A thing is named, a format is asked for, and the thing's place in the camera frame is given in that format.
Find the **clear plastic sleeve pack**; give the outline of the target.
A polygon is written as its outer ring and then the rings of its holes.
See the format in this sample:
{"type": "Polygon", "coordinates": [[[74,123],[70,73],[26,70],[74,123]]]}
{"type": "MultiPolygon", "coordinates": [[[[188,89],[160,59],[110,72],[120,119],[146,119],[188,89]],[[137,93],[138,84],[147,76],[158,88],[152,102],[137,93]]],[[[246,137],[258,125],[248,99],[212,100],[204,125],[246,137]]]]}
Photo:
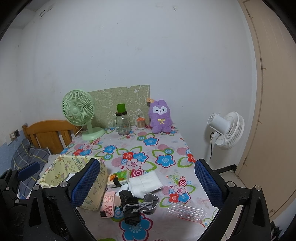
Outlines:
{"type": "Polygon", "coordinates": [[[202,222],[206,216],[206,212],[202,208],[196,208],[177,203],[171,204],[166,211],[168,214],[174,217],[191,222],[202,222]]]}

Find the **pink tissue pack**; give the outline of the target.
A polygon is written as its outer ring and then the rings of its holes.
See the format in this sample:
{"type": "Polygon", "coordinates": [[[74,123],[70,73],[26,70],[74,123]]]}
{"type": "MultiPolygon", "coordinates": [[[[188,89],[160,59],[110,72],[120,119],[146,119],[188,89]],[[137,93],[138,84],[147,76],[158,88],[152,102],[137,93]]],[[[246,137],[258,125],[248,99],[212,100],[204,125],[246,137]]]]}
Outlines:
{"type": "Polygon", "coordinates": [[[102,199],[100,208],[101,218],[112,218],[114,216],[115,209],[115,192],[106,192],[102,199]]]}

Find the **green tissue pack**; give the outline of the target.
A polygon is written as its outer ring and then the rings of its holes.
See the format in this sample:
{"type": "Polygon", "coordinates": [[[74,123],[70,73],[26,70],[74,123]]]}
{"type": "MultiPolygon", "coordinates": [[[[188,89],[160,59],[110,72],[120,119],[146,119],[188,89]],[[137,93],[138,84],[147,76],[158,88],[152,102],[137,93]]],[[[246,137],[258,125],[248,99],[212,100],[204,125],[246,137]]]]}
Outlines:
{"type": "Polygon", "coordinates": [[[110,174],[107,180],[107,186],[109,188],[121,187],[122,185],[128,184],[130,178],[130,171],[123,170],[110,174]]]}

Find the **white cloth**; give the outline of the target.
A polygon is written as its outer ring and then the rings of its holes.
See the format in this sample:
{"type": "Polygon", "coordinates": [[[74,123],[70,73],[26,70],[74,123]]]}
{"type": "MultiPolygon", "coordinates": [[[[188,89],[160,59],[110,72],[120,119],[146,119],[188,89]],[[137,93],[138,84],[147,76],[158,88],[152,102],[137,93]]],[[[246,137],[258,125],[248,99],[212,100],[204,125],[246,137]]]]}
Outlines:
{"type": "Polygon", "coordinates": [[[148,193],[160,190],[163,184],[159,180],[155,171],[129,179],[128,188],[132,195],[139,199],[144,199],[148,193]]]}

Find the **grey face mask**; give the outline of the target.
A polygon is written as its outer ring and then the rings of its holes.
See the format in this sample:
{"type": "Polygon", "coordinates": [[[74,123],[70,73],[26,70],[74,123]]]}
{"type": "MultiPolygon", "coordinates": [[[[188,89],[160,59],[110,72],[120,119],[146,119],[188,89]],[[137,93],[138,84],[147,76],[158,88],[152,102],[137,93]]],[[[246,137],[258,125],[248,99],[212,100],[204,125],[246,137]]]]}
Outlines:
{"type": "Polygon", "coordinates": [[[138,203],[141,213],[145,215],[151,215],[155,212],[159,204],[159,198],[153,193],[148,193],[143,199],[139,199],[138,203]]]}

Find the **grey plaid pillow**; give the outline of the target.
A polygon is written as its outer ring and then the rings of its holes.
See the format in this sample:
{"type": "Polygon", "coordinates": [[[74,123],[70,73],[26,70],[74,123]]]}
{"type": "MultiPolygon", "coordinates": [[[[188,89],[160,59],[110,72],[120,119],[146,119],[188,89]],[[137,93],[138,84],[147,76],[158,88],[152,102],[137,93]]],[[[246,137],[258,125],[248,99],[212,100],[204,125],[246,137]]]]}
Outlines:
{"type": "Polygon", "coordinates": [[[33,186],[40,178],[40,173],[48,162],[49,155],[46,149],[35,148],[26,138],[22,140],[21,144],[16,149],[11,160],[12,170],[22,169],[33,162],[37,162],[40,165],[40,169],[37,173],[27,178],[25,181],[20,182],[18,188],[18,197],[20,199],[26,199],[29,196],[33,186]]]}

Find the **floral tablecloth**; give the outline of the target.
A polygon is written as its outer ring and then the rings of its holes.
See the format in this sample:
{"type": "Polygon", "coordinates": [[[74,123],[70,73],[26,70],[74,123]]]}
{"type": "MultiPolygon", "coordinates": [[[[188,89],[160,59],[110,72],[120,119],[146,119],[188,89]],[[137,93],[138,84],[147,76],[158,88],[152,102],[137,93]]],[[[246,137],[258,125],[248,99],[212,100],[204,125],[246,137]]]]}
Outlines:
{"type": "Polygon", "coordinates": [[[134,128],[127,136],[110,128],[96,140],[76,137],[61,155],[100,157],[109,174],[128,170],[136,177],[155,171],[163,184],[156,192],[159,204],[155,212],[142,214],[136,226],[125,223],[120,209],[115,209],[112,218],[101,218],[99,211],[80,208],[97,240],[198,240],[217,214],[195,176],[196,160],[177,128],[159,134],[134,128]],[[202,208],[206,216],[202,222],[174,217],[167,208],[175,203],[202,208]]]}

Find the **white floor fan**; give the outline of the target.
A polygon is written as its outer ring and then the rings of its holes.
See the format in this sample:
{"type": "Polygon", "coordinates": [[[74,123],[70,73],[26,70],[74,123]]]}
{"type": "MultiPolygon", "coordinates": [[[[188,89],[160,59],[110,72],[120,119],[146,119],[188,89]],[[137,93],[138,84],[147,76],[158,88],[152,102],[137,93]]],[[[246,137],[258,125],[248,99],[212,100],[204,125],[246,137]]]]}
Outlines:
{"type": "Polygon", "coordinates": [[[215,146],[222,150],[229,150],[237,144],[244,132],[245,121],[236,111],[230,112],[224,117],[218,113],[212,113],[207,120],[207,125],[213,131],[210,133],[208,156],[208,160],[210,160],[215,146]]]}

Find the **beige door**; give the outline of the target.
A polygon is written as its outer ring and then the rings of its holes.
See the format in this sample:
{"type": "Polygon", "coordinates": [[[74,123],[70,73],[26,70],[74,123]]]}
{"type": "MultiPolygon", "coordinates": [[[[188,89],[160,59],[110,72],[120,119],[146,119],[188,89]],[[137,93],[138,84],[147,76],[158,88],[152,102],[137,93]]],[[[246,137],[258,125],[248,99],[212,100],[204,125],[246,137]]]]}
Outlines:
{"type": "Polygon", "coordinates": [[[295,199],[295,41],[263,1],[240,1],[255,51],[254,117],[236,174],[259,185],[269,218],[295,199]]]}

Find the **green desk fan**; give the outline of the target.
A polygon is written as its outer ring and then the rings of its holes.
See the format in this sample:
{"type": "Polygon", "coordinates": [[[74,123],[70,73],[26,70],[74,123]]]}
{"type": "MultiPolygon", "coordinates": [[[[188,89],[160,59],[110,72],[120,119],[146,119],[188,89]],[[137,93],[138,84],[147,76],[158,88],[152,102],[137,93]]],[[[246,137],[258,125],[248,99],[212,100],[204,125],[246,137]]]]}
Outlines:
{"type": "Polygon", "coordinates": [[[105,134],[103,128],[92,126],[95,103],[88,92],[82,90],[68,92],[62,100],[62,113],[72,125],[86,126],[87,130],[81,135],[84,141],[96,140],[105,134]]]}

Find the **purple plush bunny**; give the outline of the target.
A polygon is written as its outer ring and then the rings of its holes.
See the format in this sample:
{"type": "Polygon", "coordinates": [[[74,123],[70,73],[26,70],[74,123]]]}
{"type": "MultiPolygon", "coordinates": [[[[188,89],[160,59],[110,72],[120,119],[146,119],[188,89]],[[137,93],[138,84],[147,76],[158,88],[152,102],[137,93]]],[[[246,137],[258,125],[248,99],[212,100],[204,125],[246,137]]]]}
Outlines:
{"type": "Polygon", "coordinates": [[[149,126],[153,133],[170,133],[173,121],[170,116],[170,108],[165,100],[154,101],[149,106],[149,126]]]}

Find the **toothpick jar orange lid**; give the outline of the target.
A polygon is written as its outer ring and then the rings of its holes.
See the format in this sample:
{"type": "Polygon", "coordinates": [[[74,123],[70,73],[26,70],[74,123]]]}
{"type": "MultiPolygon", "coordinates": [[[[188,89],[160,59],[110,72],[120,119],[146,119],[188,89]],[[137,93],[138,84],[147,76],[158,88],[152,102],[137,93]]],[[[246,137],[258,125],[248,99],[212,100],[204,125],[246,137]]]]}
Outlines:
{"type": "Polygon", "coordinates": [[[145,127],[146,127],[145,118],[143,118],[141,116],[138,116],[138,118],[137,118],[137,128],[139,130],[144,130],[145,127]]]}

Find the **green cup on jar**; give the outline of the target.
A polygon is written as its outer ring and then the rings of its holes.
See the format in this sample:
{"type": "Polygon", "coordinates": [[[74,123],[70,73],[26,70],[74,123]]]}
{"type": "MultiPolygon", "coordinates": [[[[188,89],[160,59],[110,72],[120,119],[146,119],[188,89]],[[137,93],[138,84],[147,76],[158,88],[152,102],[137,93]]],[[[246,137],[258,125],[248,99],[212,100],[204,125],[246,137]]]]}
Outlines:
{"type": "Polygon", "coordinates": [[[116,108],[117,108],[117,113],[119,114],[126,112],[126,107],[124,103],[117,104],[116,108]]]}

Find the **green patterned board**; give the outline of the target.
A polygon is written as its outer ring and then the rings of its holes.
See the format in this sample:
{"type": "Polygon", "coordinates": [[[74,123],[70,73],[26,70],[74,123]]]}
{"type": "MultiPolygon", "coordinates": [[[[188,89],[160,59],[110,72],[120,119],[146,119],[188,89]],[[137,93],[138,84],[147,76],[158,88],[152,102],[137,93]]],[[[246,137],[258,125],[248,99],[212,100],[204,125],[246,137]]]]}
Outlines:
{"type": "Polygon", "coordinates": [[[116,106],[121,103],[125,104],[131,126],[137,125],[138,117],[144,118],[146,125],[149,124],[149,105],[147,104],[147,99],[150,98],[149,85],[102,89],[89,94],[95,103],[93,127],[113,127],[113,119],[117,112],[116,106]]]}

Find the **wall power socket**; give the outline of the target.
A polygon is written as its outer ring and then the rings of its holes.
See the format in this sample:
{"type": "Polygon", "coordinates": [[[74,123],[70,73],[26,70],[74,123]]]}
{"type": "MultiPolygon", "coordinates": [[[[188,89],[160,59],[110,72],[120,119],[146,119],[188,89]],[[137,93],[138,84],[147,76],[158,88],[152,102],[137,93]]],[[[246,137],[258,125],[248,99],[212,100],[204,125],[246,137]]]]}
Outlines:
{"type": "Polygon", "coordinates": [[[17,139],[20,136],[20,132],[19,130],[15,130],[13,133],[10,134],[10,139],[12,141],[14,141],[15,139],[17,139]]]}

